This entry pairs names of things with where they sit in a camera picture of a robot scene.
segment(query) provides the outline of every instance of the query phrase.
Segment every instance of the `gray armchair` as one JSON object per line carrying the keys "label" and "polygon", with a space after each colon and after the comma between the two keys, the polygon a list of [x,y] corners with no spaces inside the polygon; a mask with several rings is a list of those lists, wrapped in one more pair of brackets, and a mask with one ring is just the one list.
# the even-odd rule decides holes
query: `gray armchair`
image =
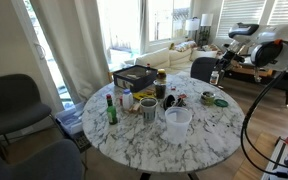
{"label": "gray armchair", "polygon": [[196,58],[191,67],[191,78],[209,83],[217,60],[216,58],[210,57]]}
{"label": "gray armchair", "polygon": [[0,136],[3,135],[6,140],[6,134],[31,126],[46,117],[55,123],[51,111],[41,102],[37,85],[31,77],[25,74],[0,77]]}
{"label": "gray armchair", "polygon": [[81,180],[80,152],[72,141],[62,139],[15,165],[9,165],[0,158],[1,179]]}

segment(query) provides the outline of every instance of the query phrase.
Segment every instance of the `white marble surface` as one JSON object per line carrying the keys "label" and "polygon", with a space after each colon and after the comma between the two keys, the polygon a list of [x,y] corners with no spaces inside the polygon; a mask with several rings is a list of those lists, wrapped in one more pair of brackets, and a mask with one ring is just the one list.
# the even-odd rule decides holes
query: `white marble surface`
{"label": "white marble surface", "polygon": [[[186,108],[192,112],[186,141],[179,145],[165,139],[164,109],[157,106],[155,122],[144,125],[142,116],[124,112],[119,105],[122,89],[113,83],[96,92],[84,107],[83,129],[91,144],[107,157],[145,172],[192,172],[224,161],[240,146],[244,113],[225,92],[208,83],[185,76],[167,76],[167,94],[186,94]],[[200,94],[212,91],[228,107],[204,106]],[[106,94],[117,108],[119,122],[108,123]]]}

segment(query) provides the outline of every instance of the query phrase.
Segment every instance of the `black cable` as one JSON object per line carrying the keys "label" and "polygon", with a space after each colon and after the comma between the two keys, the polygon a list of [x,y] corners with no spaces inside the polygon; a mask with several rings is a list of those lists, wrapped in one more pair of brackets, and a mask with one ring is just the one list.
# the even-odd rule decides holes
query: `black cable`
{"label": "black cable", "polygon": [[283,167],[287,167],[288,166],[285,166],[285,165],[282,165],[282,164],[279,164],[278,162],[275,162],[269,158],[267,158],[265,155],[263,155],[254,145],[253,143],[250,141],[248,135],[247,135],[247,125],[249,123],[249,120],[251,119],[251,116],[253,114],[253,112],[255,111],[258,103],[262,100],[262,98],[264,97],[264,95],[273,87],[275,86],[282,78],[283,76],[286,74],[286,71],[287,71],[288,67],[276,78],[274,79],[273,81],[271,81],[268,86],[266,86],[262,92],[260,93],[260,95],[255,99],[255,101],[253,102],[252,106],[249,108],[249,111],[247,112],[245,118],[244,118],[244,121],[243,121],[243,126],[242,126],[242,129],[241,129],[241,146],[242,146],[242,150],[243,150],[243,153],[244,155],[246,156],[246,158],[249,160],[249,162],[254,166],[256,167],[258,170],[262,171],[262,172],[265,172],[267,174],[272,174],[272,175],[275,175],[275,176],[278,176],[278,177],[288,177],[288,175],[286,173],[281,173],[281,172],[269,172],[269,171],[266,171],[260,167],[258,167],[248,156],[247,152],[245,151],[245,147],[244,147],[244,143],[243,143],[243,134],[245,133],[245,136],[246,136],[246,139],[247,141],[249,142],[249,144],[252,146],[252,148],[257,152],[259,153],[262,157],[264,157],[265,159],[269,160],[270,162],[273,162],[275,164],[278,164],[280,166],[283,166]]}

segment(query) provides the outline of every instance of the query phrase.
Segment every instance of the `white curtain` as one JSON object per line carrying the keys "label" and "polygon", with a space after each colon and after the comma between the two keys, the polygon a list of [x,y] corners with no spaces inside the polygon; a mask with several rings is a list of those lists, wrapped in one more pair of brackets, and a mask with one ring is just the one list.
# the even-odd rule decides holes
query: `white curtain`
{"label": "white curtain", "polygon": [[31,0],[74,103],[108,83],[96,1]]}
{"label": "white curtain", "polygon": [[139,54],[146,53],[148,48],[148,0],[140,0],[140,51]]}

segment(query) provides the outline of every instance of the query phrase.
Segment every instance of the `cup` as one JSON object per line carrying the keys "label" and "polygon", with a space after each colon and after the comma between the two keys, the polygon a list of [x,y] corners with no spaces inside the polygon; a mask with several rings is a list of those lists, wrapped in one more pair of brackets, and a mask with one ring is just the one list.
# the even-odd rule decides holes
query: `cup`
{"label": "cup", "polygon": [[140,100],[144,123],[151,123],[155,120],[157,104],[157,99],[151,97],[142,98]]}
{"label": "cup", "polygon": [[186,139],[192,113],[182,107],[170,107],[165,111],[167,140],[172,144],[183,143]]}
{"label": "cup", "polygon": [[155,85],[155,97],[157,99],[164,99],[166,84],[155,80],[154,85]]}
{"label": "cup", "polygon": [[210,106],[214,104],[215,94],[210,91],[205,91],[201,94],[201,103]]}

